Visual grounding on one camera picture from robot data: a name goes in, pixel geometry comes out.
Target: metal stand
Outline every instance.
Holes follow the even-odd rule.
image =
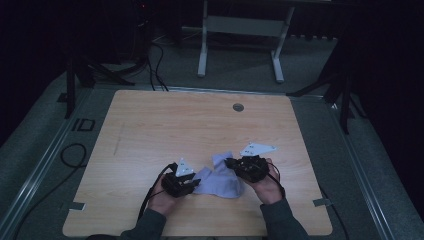
[[[83,85],[85,87],[93,87],[95,81],[92,76],[87,73],[90,71],[89,67],[97,70],[99,73],[103,74],[105,77],[110,78],[121,85],[130,85],[134,86],[134,83],[128,82],[125,79],[122,79],[109,69],[103,67],[101,64],[96,61],[90,59],[87,56],[79,56],[75,57],[72,55],[68,55],[68,60],[66,64],[66,103],[67,110],[65,119],[68,119],[72,112],[75,109],[75,74],[80,78],[80,81],[83,79]]]
[[[283,71],[281,70],[280,54],[284,40],[287,36],[287,31],[290,26],[293,12],[294,7],[290,7],[287,12],[285,21],[212,16],[208,15],[208,0],[204,0],[202,48],[200,50],[199,68],[197,75],[199,77],[204,77],[206,75],[208,32],[270,36],[279,38],[277,48],[271,51],[271,60],[274,66],[275,79],[277,82],[282,83],[284,81],[284,77]]]

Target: cable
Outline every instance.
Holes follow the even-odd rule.
[[[150,198],[152,198],[153,196],[162,193],[158,192],[152,195],[153,190],[155,189],[156,184],[159,182],[159,179],[162,177],[162,175],[165,173],[166,170],[168,170],[168,168],[171,168],[172,164],[168,164],[168,166],[166,166],[158,175],[158,177],[156,178],[155,182],[153,183],[152,187],[149,189],[149,191],[147,192],[146,197],[144,198],[143,204],[141,204],[141,208],[140,208],[140,212],[138,213],[138,218],[137,220],[140,220],[140,218],[143,216],[144,210],[146,209],[147,206],[147,202],[149,201]]]
[[[327,199],[329,199],[327,193],[324,191],[324,189],[321,187],[321,185],[318,184],[318,186],[319,186],[319,189],[321,190],[322,194],[324,195],[324,197],[327,198]],[[343,232],[345,234],[346,240],[349,240],[350,239],[349,238],[349,234],[347,233],[346,226],[344,225],[344,223],[342,221],[342,218],[339,215],[339,212],[336,210],[336,207],[334,207],[334,204],[331,204],[331,208],[333,209],[334,213],[336,214],[336,216],[337,216],[337,218],[338,218],[338,220],[340,222],[340,225],[342,226],[342,229],[343,229]]]
[[[153,91],[156,91],[155,86],[153,84],[153,74],[154,74],[154,76],[156,77],[156,80],[159,82],[159,85],[161,86],[162,90],[168,92],[169,91],[168,87],[165,85],[162,78],[159,76],[159,65],[162,62],[162,58],[163,58],[163,48],[156,43],[152,43],[152,46],[159,48],[159,50],[161,51],[161,55],[159,57],[158,63],[156,64],[155,70],[153,70],[150,58],[147,57],[147,65],[149,66],[150,85],[152,86]]]
[[[69,149],[69,148],[71,148],[71,147],[74,147],[74,146],[79,146],[79,147],[81,147],[82,148],[82,150],[83,150],[83,156],[82,156],[82,158],[81,158],[81,161],[77,164],[77,165],[72,165],[72,164],[70,164],[70,163],[67,163],[66,161],[65,161],[65,159],[64,159],[64,156],[63,156],[63,154],[64,154],[64,152],[67,150],[67,149]],[[78,171],[78,169],[80,169],[80,168],[84,168],[84,167],[86,167],[87,166],[87,164],[83,164],[84,163],[84,161],[85,161],[85,157],[87,156],[87,149],[85,148],[85,146],[84,145],[82,145],[82,144],[80,144],[80,143],[73,143],[73,144],[70,144],[70,145],[68,145],[68,146],[66,146],[64,149],[62,149],[62,152],[60,153],[60,160],[62,161],[62,163],[63,164],[65,164],[66,166],[68,166],[68,167],[70,167],[70,168],[73,168],[73,170],[72,170],[72,172],[66,177],[66,178],[64,178],[59,184],[57,184],[52,190],[50,190],[46,195],[44,195],[40,200],[38,200],[35,204],[34,204],[34,206],[32,206],[26,213],[25,213],[25,215],[22,217],[22,219],[21,219],[21,221],[19,222],[19,224],[18,224],[18,227],[17,227],[17,229],[16,229],[16,231],[15,231],[15,234],[14,234],[14,236],[13,236],[13,239],[18,239],[18,235],[19,235],[19,231],[20,231],[20,229],[22,228],[22,226],[24,225],[24,222],[25,222],[25,220],[29,217],[29,215],[31,214],[31,212],[32,211],[34,211],[34,209],[35,208],[37,208],[38,207],[38,205],[40,205],[44,200],[46,200],[46,198],[47,197],[49,197],[50,196],[50,194],[52,194],[54,191],[56,191],[63,183],[65,183],[69,178],[71,178],[72,177],[72,175],[74,175],[75,174],[75,172],[76,171]]]

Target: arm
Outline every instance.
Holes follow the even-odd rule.
[[[275,178],[279,176],[273,167],[269,173]],[[255,190],[261,205],[262,215],[266,223],[269,240],[309,239],[302,225],[294,218],[287,199],[283,198],[280,188],[270,177],[257,183],[246,183]]]
[[[169,216],[181,198],[174,198],[164,192],[160,182],[163,176],[152,193],[152,198],[149,200],[146,211],[138,220],[137,225],[128,231],[121,234],[122,240],[157,240],[162,235],[165,227],[166,217]]]

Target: sleeve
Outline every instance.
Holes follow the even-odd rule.
[[[165,227],[166,217],[147,208],[137,225],[121,233],[120,240],[158,240]]]
[[[287,199],[261,205],[269,240],[309,239],[303,226],[294,218]]]

